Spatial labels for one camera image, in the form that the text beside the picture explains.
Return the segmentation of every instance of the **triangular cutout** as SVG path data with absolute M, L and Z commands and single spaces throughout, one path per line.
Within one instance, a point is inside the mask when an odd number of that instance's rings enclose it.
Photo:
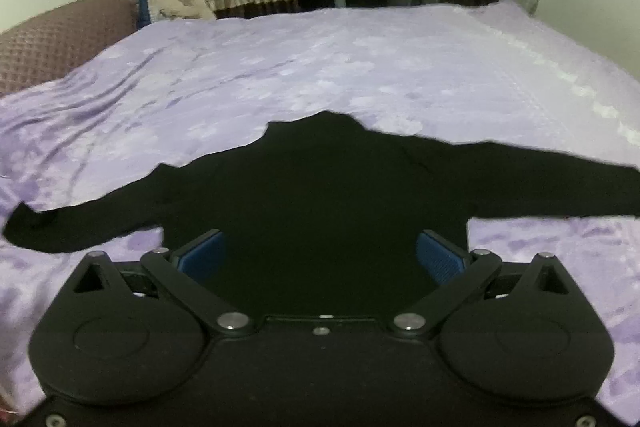
M 545 266 L 540 270 L 536 286 L 543 292 L 559 293 L 566 295 L 569 290 L 566 288 L 556 270 L 551 266 Z
M 76 285 L 74 292 L 86 293 L 98 290 L 104 290 L 104 284 L 102 283 L 102 277 L 100 277 L 100 267 L 97 264 L 92 264 L 84 273 L 78 285 Z

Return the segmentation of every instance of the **shirt sleeve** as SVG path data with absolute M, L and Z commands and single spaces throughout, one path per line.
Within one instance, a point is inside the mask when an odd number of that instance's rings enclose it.
M 446 178 L 475 217 L 640 215 L 634 167 L 495 142 L 410 140 L 415 157 Z
M 4 237 L 18 247 L 62 253 L 158 225 L 158 217 L 186 196 L 203 174 L 204 158 L 182 168 L 160 164 L 145 178 L 76 206 L 35 212 L 20 203 L 5 224 Z

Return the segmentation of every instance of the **blue rubber pad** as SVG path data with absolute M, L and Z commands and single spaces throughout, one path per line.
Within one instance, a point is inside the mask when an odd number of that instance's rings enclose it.
M 176 267 L 193 280 L 203 282 L 220 268 L 224 258 L 224 235 L 218 232 L 182 254 Z
M 418 236 L 416 255 L 420 265 L 439 285 L 460 275 L 466 267 L 459 254 L 424 232 Z

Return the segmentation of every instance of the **long-sleeve shirt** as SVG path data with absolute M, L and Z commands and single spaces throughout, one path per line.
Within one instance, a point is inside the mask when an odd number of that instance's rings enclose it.
M 95 201 L 21 203 L 4 236 L 71 252 L 143 227 L 162 227 L 168 248 L 220 229 L 227 258 L 206 286 L 241 310 L 391 315 L 434 288 L 415 253 L 423 229 L 466 248 L 474 216 L 639 213 L 636 168 L 383 134 L 322 112 L 181 168 L 160 164 Z

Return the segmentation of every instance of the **purple bedsheet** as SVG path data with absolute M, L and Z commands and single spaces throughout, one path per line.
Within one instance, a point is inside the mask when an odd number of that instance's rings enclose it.
M 260 137 L 323 109 L 386 132 L 500 140 L 640 166 L 640 86 L 511 4 L 468 10 L 320 10 L 253 20 L 160 22 L 62 80 L 0 100 L 0 226 L 98 198 L 148 174 Z M 640 227 L 633 218 L 472 220 L 470 244 L 509 261 L 554 251 L 616 343 L 599 398 L 640 418 Z M 100 248 L 116 261 L 161 230 Z M 29 335 L 83 253 L 0 239 L 0 386 L 20 411 L 42 391 Z

